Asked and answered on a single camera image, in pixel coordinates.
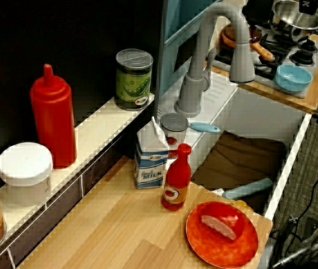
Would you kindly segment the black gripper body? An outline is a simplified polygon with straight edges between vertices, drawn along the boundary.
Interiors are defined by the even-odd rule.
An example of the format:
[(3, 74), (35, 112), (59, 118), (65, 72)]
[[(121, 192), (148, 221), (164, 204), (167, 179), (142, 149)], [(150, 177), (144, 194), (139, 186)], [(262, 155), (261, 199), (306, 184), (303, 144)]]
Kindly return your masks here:
[(318, 9), (318, 0), (299, 0), (299, 11), (305, 14), (315, 14)]

